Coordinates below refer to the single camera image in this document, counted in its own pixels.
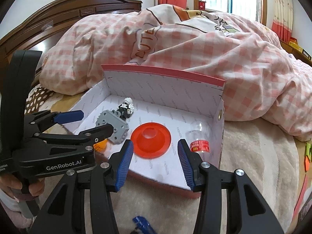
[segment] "wooden headboard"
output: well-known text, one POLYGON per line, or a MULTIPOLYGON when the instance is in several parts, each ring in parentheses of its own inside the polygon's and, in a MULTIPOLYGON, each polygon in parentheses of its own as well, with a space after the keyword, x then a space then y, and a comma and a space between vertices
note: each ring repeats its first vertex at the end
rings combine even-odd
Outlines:
POLYGON ((0 82, 16 50, 43 51, 44 56, 81 18, 92 14, 139 12, 141 5, 142 1, 138 0, 56 0, 46 5, 0 40, 0 82))

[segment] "pink checkered comforter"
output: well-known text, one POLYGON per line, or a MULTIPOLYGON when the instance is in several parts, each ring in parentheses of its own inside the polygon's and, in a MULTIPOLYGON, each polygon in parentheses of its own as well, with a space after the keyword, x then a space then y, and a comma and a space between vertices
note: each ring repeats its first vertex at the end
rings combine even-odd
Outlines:
POLYGON ((260 23, 168 4, 92 15, 50 49, 40 83, 74 95, 102 80, 101 64, 161 66, 225 79, 226 120, 263 117, 300 140, 312 137, 312 68, 290 57, 260 23))

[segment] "red label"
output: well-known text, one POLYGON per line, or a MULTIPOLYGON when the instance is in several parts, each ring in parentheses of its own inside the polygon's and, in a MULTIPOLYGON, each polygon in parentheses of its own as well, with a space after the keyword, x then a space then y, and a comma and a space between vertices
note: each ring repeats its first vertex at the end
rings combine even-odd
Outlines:
POLYGON ((196 151, 207 151, 210 152, 209 148, 209 142, 205 140, 198 140, 194 141, 190 145, 191 151, 196 152, 196 151))

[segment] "polka dot fabric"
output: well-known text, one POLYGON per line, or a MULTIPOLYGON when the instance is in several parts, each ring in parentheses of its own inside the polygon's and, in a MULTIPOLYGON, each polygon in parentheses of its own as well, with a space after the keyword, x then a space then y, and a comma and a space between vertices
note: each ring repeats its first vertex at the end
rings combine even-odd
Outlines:
POLYGON ((53 96, 55 92, 41 87, 40 84, 33 88, 26 100, 25 114, 39 111, 39 108, 53 96))

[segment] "blue gripper pad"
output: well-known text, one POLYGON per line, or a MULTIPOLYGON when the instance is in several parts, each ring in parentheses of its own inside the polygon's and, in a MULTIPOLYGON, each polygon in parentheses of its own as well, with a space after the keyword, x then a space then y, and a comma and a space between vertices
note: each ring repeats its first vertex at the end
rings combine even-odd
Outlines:
POLYGON ((70 111, 57 114, 53 121, 57 124, 66 124, 74 121, 80 121, 84 117, 84 113, 81 110, 78 111, 70 111))
POLYGON ((121 187, 124 186, 124 183, 126 181, 126 177, 128 174, 130 162, 132 159, 133 155, 133 143, 130 140, 126 140, 124 143, 124 146, 127 148, 125 149, 124 156, 121 159, 121 162, 118 166, 117 172, 116 172, 116 183, 115 183, 115 188, 116 191, 119 191, 121 187))
POLYGON ((177 144, 177 153, 179 155, 179 159, 181 162, 181 166, 183 169, 183 173, 184 173, 184 177, 185 177, 185 181, 186 184, 191 188, 191 190, 193 191, 195 188, 195 182, 194 182, 194 175, 193 175, 193 169, 191 167, 191 164, 188 160, 188 157, 185 153, 186 150, 190 151, 186 141, 184 140, 185 143, 182 143, 182 140, 179 140, 178 144, 177 144))

